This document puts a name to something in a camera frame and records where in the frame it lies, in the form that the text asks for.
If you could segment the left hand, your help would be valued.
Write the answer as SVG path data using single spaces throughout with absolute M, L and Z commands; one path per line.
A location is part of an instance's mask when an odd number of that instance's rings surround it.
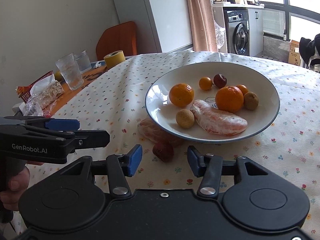
M 7 210 L 19 211 L 18 202 L 21 195 L 27 190 L 30 181 L 30 171 L 27 167 L 8 182 L 8 190 L 1 192 L 1 202 Z

